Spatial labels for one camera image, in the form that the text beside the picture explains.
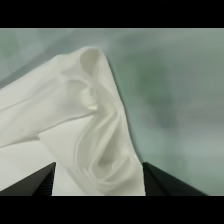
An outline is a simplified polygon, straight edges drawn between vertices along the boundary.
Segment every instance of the crumpled cloth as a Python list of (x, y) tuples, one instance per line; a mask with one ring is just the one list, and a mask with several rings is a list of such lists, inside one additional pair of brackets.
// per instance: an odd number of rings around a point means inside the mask
[(145, 195), (104, 54), (58, 55), (0, 90), (0, 190), (56, 162), (53, 195)]

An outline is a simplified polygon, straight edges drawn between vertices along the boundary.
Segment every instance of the plaid fabric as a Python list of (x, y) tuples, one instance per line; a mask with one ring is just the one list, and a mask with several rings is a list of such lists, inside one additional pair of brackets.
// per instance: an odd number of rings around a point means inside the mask
[(69, 35), (71, 28), (0, 29), (0, 82), (29, 64), (55, 42)]

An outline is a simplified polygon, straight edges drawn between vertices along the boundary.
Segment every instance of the green tablecloth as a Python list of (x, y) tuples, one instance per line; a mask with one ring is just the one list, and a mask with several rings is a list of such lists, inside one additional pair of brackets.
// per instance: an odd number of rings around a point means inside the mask
[(139, 158), (224, 195), (224, 30), (0, 29), (0, 87), (87, 45), (109, 60)]

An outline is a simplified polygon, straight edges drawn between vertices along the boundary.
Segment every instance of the green surface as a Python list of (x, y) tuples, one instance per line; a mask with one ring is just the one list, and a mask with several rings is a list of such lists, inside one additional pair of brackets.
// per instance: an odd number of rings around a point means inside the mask
[(224, 30), (0, 29), (0, 87), (83, 46), (106, 54), (139, 158), (224, 195)]

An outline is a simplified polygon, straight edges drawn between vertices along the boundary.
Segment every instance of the white fabric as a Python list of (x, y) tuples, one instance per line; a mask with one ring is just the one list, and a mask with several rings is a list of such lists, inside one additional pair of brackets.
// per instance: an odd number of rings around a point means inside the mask
[(145, 195), (98, 49), (58, 55), (0, 90), (0, 190), (54, 161), (53, 195)]

